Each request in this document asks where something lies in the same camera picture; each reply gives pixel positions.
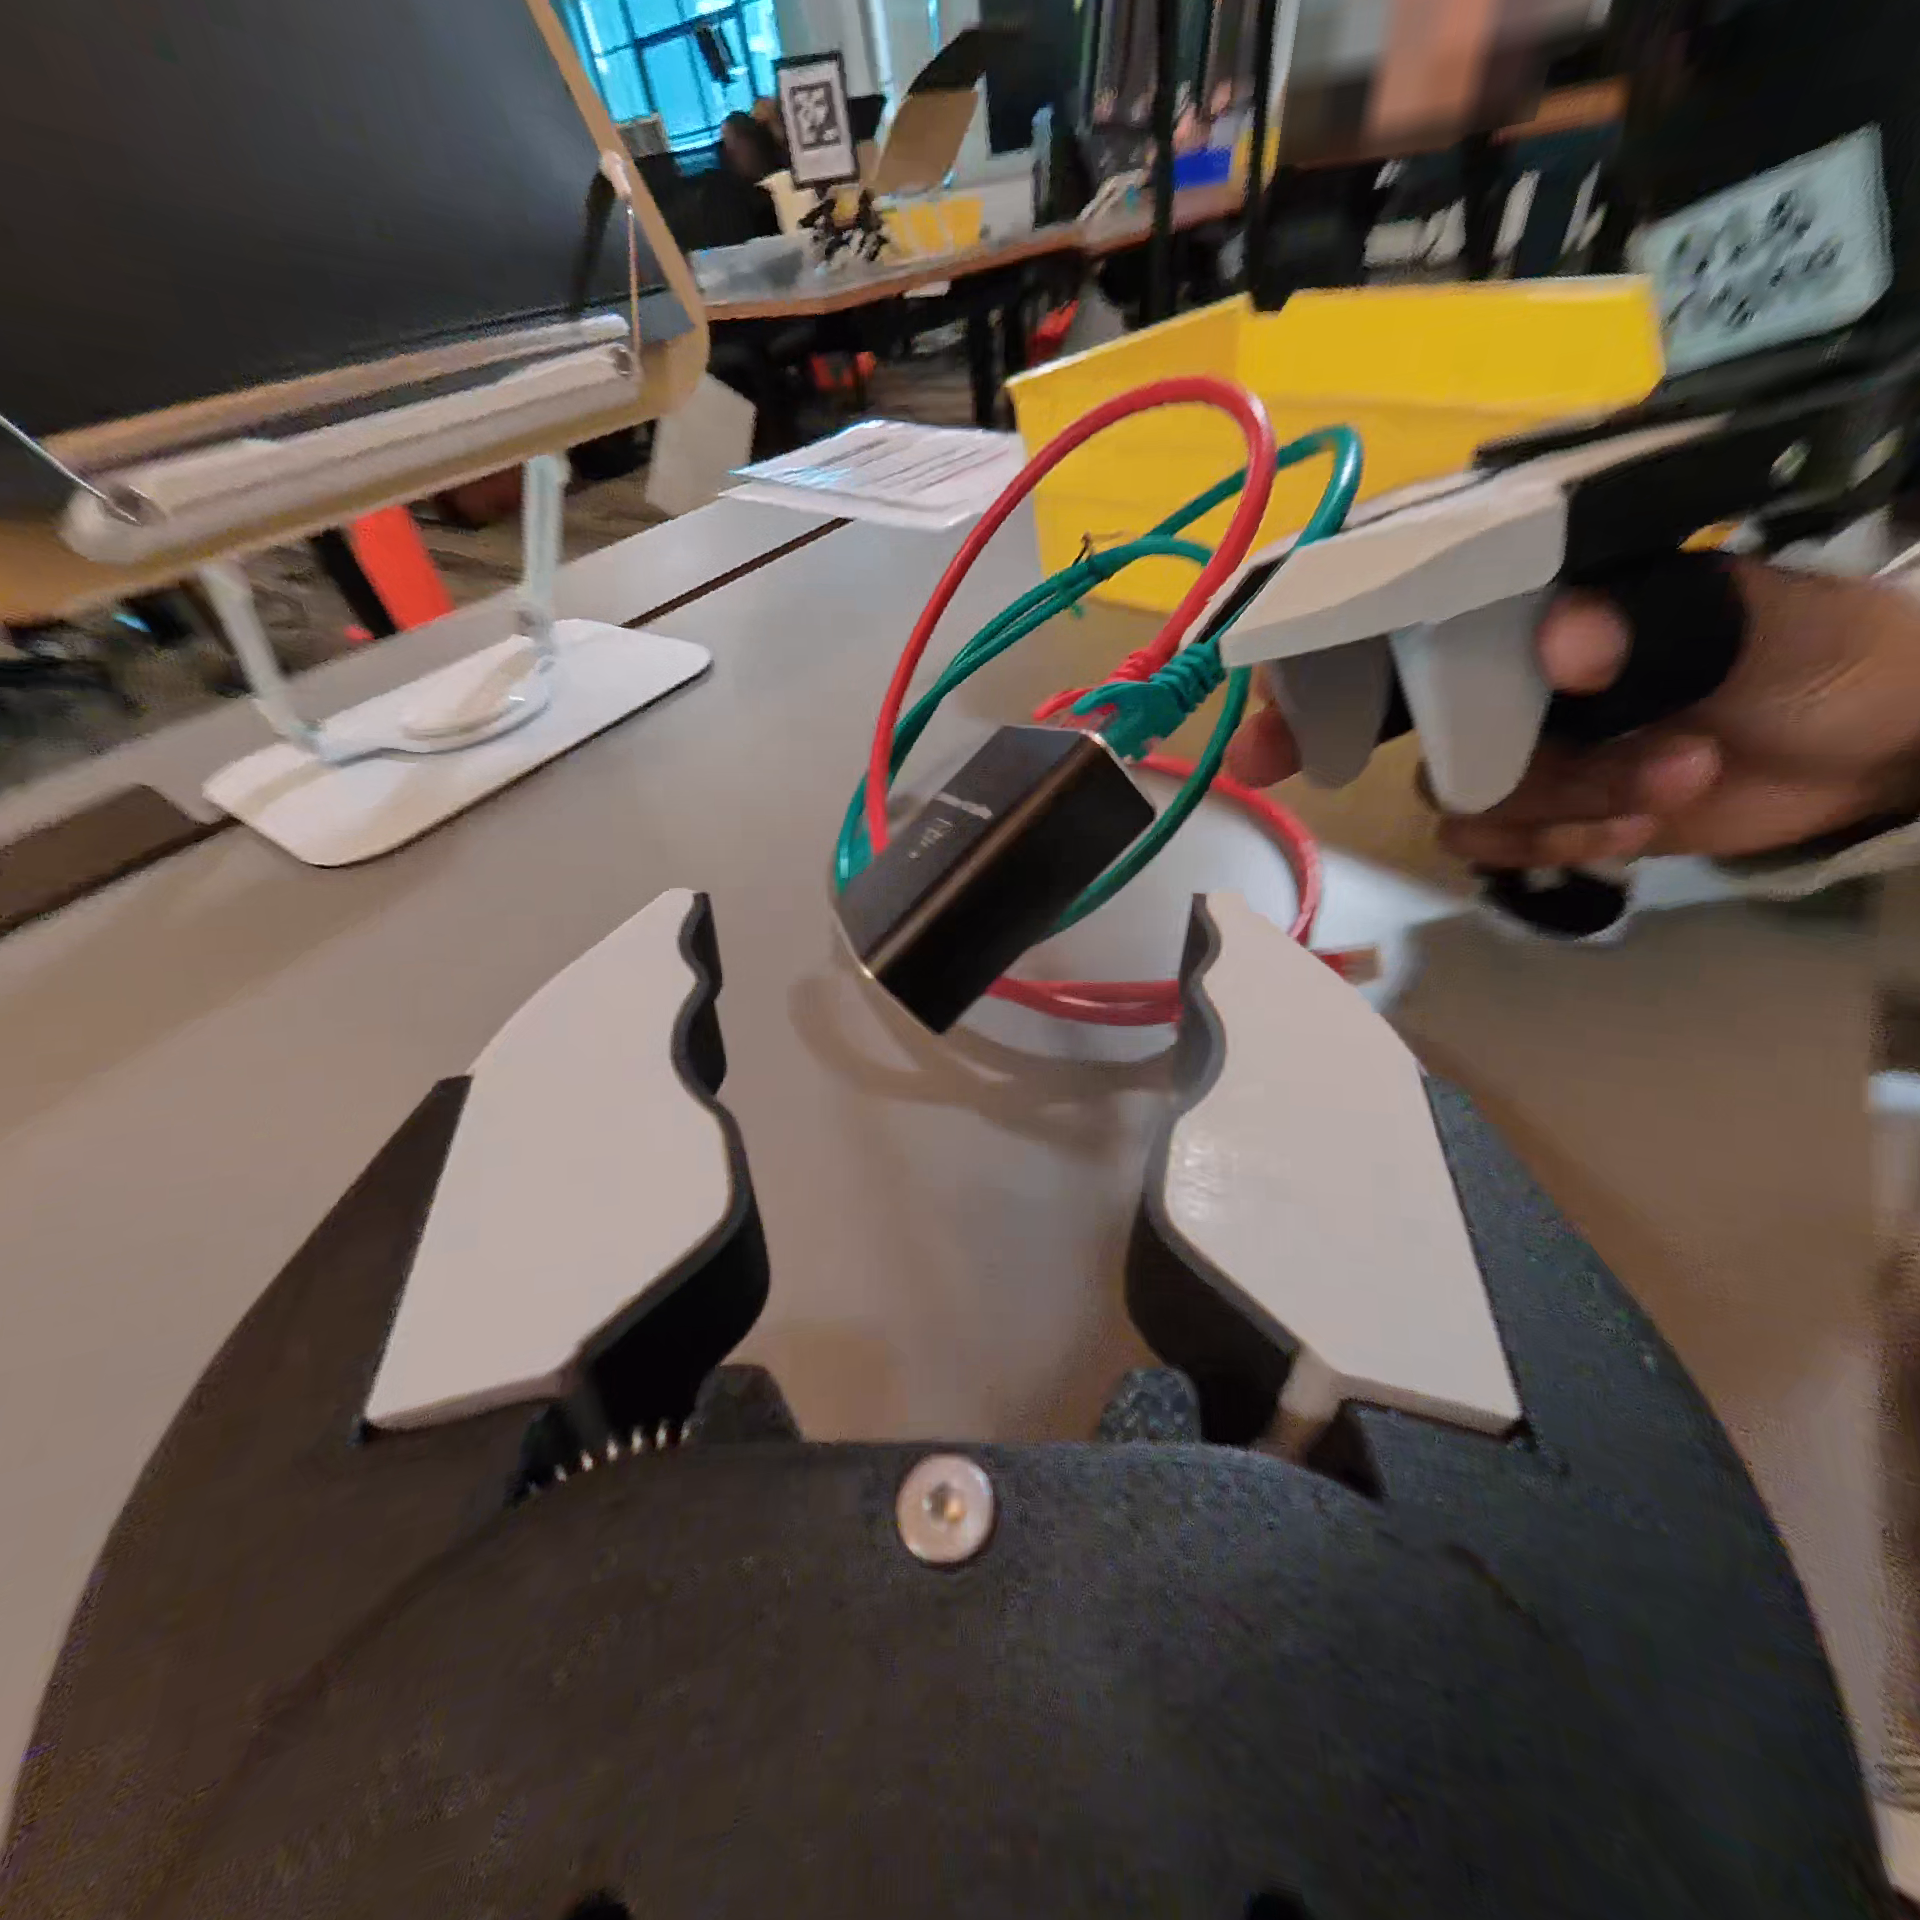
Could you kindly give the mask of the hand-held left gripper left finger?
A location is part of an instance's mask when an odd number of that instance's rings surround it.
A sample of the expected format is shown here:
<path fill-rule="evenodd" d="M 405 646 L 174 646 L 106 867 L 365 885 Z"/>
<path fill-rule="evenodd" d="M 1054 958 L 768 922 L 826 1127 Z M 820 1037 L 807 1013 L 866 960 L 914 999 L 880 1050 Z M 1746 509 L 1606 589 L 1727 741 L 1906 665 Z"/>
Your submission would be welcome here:
<path fill-rule="evenodd" d="M 473 1059 L 361 1405 L 420 1431 L 588 1383 L 754 1213 L 708 893 L 667 888 Z"/>

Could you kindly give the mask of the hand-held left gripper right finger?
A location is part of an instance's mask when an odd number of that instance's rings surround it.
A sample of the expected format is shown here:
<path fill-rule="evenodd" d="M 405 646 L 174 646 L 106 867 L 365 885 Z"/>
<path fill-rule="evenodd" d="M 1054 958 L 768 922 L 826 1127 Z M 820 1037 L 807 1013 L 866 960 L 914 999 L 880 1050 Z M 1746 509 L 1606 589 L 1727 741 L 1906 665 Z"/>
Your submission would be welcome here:
<path fill-rule="evenodd" d="M 1351 1406 L 1521 1423 L 1424 1068 L 1229 891 L 1187 906 L 1126 1312 L 1211 1444 L 1315 1446 Z"/>

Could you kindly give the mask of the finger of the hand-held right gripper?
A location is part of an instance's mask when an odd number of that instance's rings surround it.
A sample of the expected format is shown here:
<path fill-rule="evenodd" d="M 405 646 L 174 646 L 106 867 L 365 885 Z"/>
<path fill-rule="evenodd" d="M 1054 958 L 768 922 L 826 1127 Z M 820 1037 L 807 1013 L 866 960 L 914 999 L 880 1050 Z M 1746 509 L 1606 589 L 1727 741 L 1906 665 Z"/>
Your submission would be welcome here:
<path fill-rule="evenodd" d="M 1471 483 L 1269 547 L 1239 571 L 1258 590 L 1217 638 L 1217 658 L 1254 668 L 1548 589 L 1567 521 L 1559 483 Z"/>
<path fill-rule="evenodd" d="M 1622 435 L 1587 438 L 1580 443 L 1567 443 L 1558 449 L 1532 454 L 1528 459 L 1505 462 L 1505 467 L 1468 467 L 1445 476 L 1431 476 L 1424 483 L 1396 487 L 1389 493 L 1379 493 L 1351 509 L 1347 531 L 1356 536 L 1364 525 L 1396 517 L 1426 517 L 1442 500 L 1474 497 L 1484 487 L 1515 490 L 1515 487 L 1559 487 L 1571 490 L 1577 480 L 1590 473 L 1606 473 L 1630 459 L 1660 454 L 1677 443 L 1692 443 L 1712 431 L 1717 431 L 1724 417 L 1687 417 L 1668 424 L 1646 424 Z"/>

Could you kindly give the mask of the black two-port adapter box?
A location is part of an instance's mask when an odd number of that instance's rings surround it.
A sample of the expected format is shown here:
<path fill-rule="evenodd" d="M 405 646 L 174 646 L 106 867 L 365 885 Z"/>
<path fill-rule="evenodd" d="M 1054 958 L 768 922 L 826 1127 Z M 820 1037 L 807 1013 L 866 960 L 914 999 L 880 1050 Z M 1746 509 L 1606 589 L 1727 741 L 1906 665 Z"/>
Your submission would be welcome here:
<path fill-rule="evenodd" d="M 921 1027 L 953 1027 L 1151 825 L 1090 731 L 995 729 L 836 897 L 859 970 Z"/>

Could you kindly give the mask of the person's right hand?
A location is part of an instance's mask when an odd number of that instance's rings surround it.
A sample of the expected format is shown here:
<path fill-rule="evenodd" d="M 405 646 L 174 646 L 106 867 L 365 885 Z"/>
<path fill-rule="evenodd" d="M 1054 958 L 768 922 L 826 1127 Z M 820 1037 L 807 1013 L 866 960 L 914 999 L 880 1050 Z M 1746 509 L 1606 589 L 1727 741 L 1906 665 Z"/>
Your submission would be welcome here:
<path fill-rule="evenodd" d="M 1542 738 L 1484 813 L 1437 806 L 1474 867 L 1635 855 L 1741 861 L 1915 813 L 1915 596 L 1751 558 L 1706 558 L 1742 607 L 1742 646 L 1706 703 L 1625 738 Z"/>

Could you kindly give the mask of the yellow plastic bin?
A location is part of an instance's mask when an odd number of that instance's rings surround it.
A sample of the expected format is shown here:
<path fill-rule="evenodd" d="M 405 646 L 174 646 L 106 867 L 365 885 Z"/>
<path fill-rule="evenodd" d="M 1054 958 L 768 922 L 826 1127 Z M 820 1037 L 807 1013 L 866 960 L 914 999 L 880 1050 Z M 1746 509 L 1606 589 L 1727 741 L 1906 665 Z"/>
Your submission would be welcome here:
<path fill-rule="evenodd" d="M 1013 377 L 1023 443 L 1167 374 L 1254 392 L 1275 443 L 1351 426 L 1369 502 L 1468 467 L 1480 443 L 1643 400 L 1666 351 L 1646 278 L 1303 290 L 1269 312 L 1229 297 Z M 1038 571 L 1145 536 L 1239 459 L 1239 426 L 1208 408 L 1106 426 L 1030 493 Z"/>

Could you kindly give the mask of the printed paper sheets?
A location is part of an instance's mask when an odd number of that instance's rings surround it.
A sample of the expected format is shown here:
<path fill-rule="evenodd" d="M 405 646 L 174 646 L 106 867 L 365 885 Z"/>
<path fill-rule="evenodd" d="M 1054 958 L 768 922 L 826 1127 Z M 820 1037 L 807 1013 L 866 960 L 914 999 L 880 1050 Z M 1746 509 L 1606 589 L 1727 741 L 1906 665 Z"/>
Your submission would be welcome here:
<path fill-rule="evenodd" d="M 1016 435 L 873 417 L 739 467 L 728 493 L 804 517 L 939 531 L 977 521 L 1023 459 Z"/>

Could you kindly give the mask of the orange traffic cone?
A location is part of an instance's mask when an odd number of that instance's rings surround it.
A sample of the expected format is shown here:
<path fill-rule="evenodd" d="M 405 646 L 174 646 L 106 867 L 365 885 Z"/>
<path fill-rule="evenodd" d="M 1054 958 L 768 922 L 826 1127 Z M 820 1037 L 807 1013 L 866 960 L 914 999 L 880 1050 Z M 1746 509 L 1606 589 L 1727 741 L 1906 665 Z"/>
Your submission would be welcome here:
<path fill-rule="evenodd" d="M 407 633 L 453 610 L 453 596 L 407 507 L 354 517 L 341 537 L 390 631 Z"/>

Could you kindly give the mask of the wooden background desk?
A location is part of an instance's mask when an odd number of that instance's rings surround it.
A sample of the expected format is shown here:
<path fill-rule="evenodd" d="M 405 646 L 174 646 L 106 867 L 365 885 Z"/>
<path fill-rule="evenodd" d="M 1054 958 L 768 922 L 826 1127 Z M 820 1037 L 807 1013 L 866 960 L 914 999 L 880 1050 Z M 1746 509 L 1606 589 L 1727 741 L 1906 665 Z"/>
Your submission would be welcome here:
<path fill-rule="evenodd" d="M 696 264 L 708 271 L 696 279 L 708 324 L 752 321 L 820 321 L 880 301 L 916 297 L 928 288 L 947 290 L 977 278 L 1005 278 L 1030 264 L 1070 260 L 1097 264 L 1116 251 L 1140 251 L 1151 235 L 1151 211 L 1136 196 L 1128 204 L 1111 203 L 1097 214 L 1024 227 L 1005 238 L 981 238 L 961 251 L 931 251 L 905 259 L 839 259 L 823 264 L 804 246 L 793 256 L 793 274 L 784 260 L 765 256 L 739 274 L 718 274 L 718 251 L 698 251 Z"/>

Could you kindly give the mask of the cardboard board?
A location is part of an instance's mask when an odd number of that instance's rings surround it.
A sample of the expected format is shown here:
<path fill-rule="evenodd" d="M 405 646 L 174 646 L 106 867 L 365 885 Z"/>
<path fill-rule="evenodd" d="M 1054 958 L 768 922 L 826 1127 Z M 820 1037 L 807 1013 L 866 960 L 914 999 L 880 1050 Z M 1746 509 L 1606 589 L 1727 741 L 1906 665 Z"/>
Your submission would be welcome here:
<path fill-rule="evenodd" d="M 977 80 L 907 92 L 866 171 L 866 190 L 878 198 L 939 190 L 964 154 L 977 109 Z"/>

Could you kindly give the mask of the white paper tag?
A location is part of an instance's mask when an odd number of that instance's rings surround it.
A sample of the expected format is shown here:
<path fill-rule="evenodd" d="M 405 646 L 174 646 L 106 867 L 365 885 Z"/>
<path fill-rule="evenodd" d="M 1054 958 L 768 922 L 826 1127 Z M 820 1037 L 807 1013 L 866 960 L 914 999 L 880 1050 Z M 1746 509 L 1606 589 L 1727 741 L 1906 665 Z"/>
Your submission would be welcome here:
<path fill-rule="evenodd" d="M 713 374 L 700 374 L 685 406 L 655 421 L 642 500 L 676 519 L 713 502 L 754 457 L 756 408 Z"/>

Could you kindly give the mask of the black and white marker sign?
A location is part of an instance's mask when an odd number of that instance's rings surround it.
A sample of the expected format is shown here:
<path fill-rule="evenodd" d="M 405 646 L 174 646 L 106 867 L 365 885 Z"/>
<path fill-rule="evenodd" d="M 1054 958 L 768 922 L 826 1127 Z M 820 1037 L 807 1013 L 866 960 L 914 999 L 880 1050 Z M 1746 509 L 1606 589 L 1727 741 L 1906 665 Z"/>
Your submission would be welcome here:
<path fill-rule="evenodd" d="M 774 65 L 785 174 L 799 190 L 859 184 L 859 136 L 839 49 L 784 56 Z"/>

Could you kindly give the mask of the black board with wooden frame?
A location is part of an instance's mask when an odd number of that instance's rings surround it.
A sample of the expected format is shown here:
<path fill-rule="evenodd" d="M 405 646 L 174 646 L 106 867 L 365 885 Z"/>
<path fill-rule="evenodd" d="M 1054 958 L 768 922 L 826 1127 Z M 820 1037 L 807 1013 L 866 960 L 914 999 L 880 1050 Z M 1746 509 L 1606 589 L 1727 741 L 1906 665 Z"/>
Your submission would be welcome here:
<path fill-rule="evenodd" d="M 658 421 L 705 370 L 556 2 L 3 2 L 3 619 Z"/>

